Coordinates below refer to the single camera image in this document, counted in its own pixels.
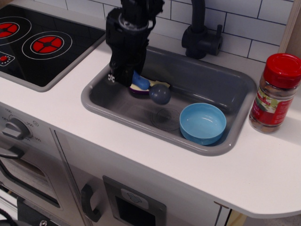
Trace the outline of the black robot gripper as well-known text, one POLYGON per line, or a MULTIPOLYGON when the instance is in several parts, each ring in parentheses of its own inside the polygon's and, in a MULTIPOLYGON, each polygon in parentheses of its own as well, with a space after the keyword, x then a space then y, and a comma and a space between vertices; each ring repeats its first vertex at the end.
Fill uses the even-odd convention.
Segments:
POLYGON ((112 50, 110 60, 114 81, 130 87, 134 71, 141 73, 149 44, 149 24, 138 27, 122 17, 122 9, 114 8, 106 19, 106 43, 112 50))

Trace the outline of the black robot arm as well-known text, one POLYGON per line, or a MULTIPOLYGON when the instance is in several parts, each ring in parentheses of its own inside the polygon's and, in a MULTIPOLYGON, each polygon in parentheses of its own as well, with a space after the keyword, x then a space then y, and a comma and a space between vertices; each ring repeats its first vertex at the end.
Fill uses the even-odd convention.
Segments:
POLYGON ((114 80, 132 85, 134 72, 143 69, 148 36, 163 11, 163 0, 122 0, 106 17, 106 44, 112 54, 109 66, 114 80))

